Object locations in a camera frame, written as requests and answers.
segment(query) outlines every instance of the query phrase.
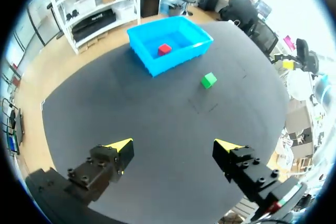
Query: blue plastic bin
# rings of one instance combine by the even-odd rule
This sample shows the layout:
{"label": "blue plastic bin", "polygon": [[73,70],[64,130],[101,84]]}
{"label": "blue plastic bin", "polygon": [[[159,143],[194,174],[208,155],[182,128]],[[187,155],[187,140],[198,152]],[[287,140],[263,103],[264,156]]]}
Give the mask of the blue plastic bin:
{"label": "blue plastic bin", "polygon": [[[131,48],[155,77],[187,60],[203,55],[213,38],[198,25],[183,16],[164,18],[127,30]],[[162,44],[172,51],[158,55]]]}

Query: screw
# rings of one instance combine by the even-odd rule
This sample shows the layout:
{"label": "screw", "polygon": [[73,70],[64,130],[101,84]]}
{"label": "screw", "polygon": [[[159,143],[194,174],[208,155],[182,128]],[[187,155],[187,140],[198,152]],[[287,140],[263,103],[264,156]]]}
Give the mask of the screw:
{"label": "screw", "polygon": [[87,185],[89,183],[89,177],[84,175],[80,178],[80,181]]}
{"label": "screw", "polygon": [[279,175],[279,170],[278,169],[274,169],[273,172],[272,172],[272,174],[271,174],[271,177],[272,178],[276,178],[276,177],[278,177],[278,175]]}
{"label": "screw", "polygon": [[254,160],[253,160],[253,164],[254,165],[258,165],[260,163],[260,158],[255,158]]}
{"label": "screw", "polygon": [[263,184],[263,183],[265,183],[265,178],[263,178],[263,177],[260,177],[259,179],[258,179],[258,183],[259,184]]}
{"label": "screw", "polygon": [[243,162],[242,168],[245,169],[248,167],[248,162]]}
{"label": "screw", "polygon": [[75,175],[75,170],[72,169],[72,168],[69,168],[69,169],[68,169],[68,175],[69,175],[70,177],[74,177],[74,175]]}
{"label": "screw", "polygon": [[86,161],[87,161],[88,163],[90,163],[90,164],[93,163],[93,159],[92,159],[92,157],[87,157],[87,158],[86,158]]}
{"label": "screw", "polygon": [[105,167],[105,163],[103,161],[99,161],[98,166]]}
{"label": "screw", "polygon": [[48,185],[48,186],[52,186],[53,184],[54,184],[54,182],[53,182],[52,180],[48,180],[48,181],[47,181],[47,185]]}

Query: green cube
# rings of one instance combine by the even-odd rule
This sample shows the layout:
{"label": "green cube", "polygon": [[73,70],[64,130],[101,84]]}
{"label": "green cube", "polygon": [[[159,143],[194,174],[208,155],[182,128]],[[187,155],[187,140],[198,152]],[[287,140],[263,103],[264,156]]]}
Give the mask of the green cube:
{"label": "green cube", "polygon": [[201,84],[206,88],[210,88],[215,82],[217,81],[217,78],[214,76],[214,74],[208,73],[206,74],[202,80],[201,80]]}

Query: black case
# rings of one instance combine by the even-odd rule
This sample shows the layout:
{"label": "black case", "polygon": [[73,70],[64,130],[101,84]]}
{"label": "black case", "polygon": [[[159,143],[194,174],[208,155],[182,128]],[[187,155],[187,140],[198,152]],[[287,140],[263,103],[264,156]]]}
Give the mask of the black case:
{"label": "black case", "polygon": [[199,0],[198,7],[202,10],[215,10],[218,0]]}
{"label": "black case", "polygon": [[72,28],[73,39],[78,42],[115,20],[115,13],[111,9],[91,15]]}

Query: office chair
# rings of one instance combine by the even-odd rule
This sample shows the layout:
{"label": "office chair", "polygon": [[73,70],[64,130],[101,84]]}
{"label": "office chair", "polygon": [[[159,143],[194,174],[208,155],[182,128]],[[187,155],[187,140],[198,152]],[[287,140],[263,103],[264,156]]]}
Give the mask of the office chair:
{"label": "office chair", "polygon": [[270,60],[270,53],[279,41],[276,33],[273,32],[265,22],[259,19],[251,28],[248,36]]}

